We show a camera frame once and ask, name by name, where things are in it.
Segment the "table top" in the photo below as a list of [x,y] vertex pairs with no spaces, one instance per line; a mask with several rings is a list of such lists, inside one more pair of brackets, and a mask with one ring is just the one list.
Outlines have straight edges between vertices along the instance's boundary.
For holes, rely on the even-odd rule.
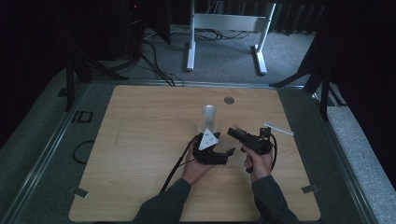
[[[225,97],[233,97],[228,105]],[[229,127],[258,135],[265,121],[290,131],[277,91],[265,89],[118,86],[106,110],[69,217],[73,221],[130,221],[140,205],[157,195],[189,141],[198,134],[204,105],[217,109],[220,141],[232,142]],[[273,176],[290,210],[300,220],[320,212],[291,135],[272,130],[278,144]],[[246,154],[237,146],[226,165],[218,165],[194,185],[181,221],[257,221]],[[181,177],[177,169],[170,185]]]

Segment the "white card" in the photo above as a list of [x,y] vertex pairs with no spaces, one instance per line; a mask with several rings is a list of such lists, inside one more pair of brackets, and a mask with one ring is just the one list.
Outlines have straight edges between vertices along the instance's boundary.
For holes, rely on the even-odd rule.
[[204,136],[202,137],[201,143],[199,145],[199,149],[204,150],[217,144],[218,142],[219,140],[216,138],[216,136],[212,132],[210,132],[209,129],[205,129]]

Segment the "dark sleeve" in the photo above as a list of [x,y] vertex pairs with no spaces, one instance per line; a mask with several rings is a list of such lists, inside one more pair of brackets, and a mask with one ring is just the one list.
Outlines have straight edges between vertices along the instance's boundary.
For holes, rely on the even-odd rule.
[[262,215],[259,224],[300,223],[298,218],[289,210],[279,185],[271,175],[253,182],[252,188],[256,206]]
[[166,192],[143,203],[132,223],[178,223],[190,190],[190,183],[180,178]]

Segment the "white metal frame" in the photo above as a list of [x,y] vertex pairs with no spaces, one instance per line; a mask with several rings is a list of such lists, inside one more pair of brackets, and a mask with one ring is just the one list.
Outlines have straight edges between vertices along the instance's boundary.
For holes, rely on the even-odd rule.
[[203,14],[195,13],[195,0],[191,0],[191,40],[187,60],[187,70],[192,71],[194,69],[195,29],[235,30],[262,33],[259,44],[255,45],[254,49],[260,74],[266,75],[267,68],[265,67],[265,61],[262,55],[262,47],[264,46],[265,38],[267,37],[276,4],[269,5],[270,11],[269,15],[266,17]]

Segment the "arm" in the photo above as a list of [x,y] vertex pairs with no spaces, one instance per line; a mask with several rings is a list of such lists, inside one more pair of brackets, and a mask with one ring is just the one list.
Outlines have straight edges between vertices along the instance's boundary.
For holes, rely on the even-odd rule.
[[300,223],[289,210],[279,185],[271,176],[272,152],[260,156],[248,147],[244,146],[244,150],[247,153],[245,166],[253,167],[250,180],[256,206],[262,215],[259,223]]
[[186,165],[179,180],[167,191],[142,204],[133,224],[178,223],[184,203],[189,197],[191,186],[198,182],[214,165],[203,165],[192,156],[193,145],[186,156]]
[[178,223],[190,190],[190,183],[180,178],[166,192],[143,203],[132,223]]

